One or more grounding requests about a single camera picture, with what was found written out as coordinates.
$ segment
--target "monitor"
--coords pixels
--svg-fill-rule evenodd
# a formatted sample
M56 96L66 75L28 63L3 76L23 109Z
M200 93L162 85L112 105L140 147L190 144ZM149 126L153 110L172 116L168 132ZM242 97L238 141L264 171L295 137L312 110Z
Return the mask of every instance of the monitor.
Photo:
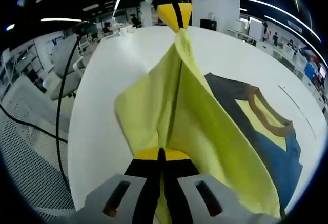
M319 73L320 73L320 75L322 76L323 79L326 79L327 71L326 71L325 67L321 64L320 64Z

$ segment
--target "yellow cloth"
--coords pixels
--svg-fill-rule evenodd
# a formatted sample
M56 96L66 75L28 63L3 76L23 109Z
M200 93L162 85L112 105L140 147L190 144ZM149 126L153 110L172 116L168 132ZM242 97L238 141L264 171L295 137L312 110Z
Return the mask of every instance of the yellow cloth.
M262 102L254 95L254 100L256 106L259 108L259 110L265 115L268 122L275 127L283 128L284 125L281 124L277 119L268 111L265 106L262 104ZM246 114L247 118L250 120L252 126L254 129L261 134L265 135L269 140L274 142L277 146L282 148L283 150L287 150L286 148L286 140L285 137L279 137L274 135L272 132L270 132L268 129L265 128L263 123L257 118L253 110L251 109L248 101L242 101L242 100L236 100L236 102L239 104L243 112Z
M155 68L119 95L115 109L134 154L154 147L180 150L200 173L232 188L249 210L279 218L278 195L269 173L214 98L194 63L185 29L179 30ZM163 204L161 199L156 215L167 223Z

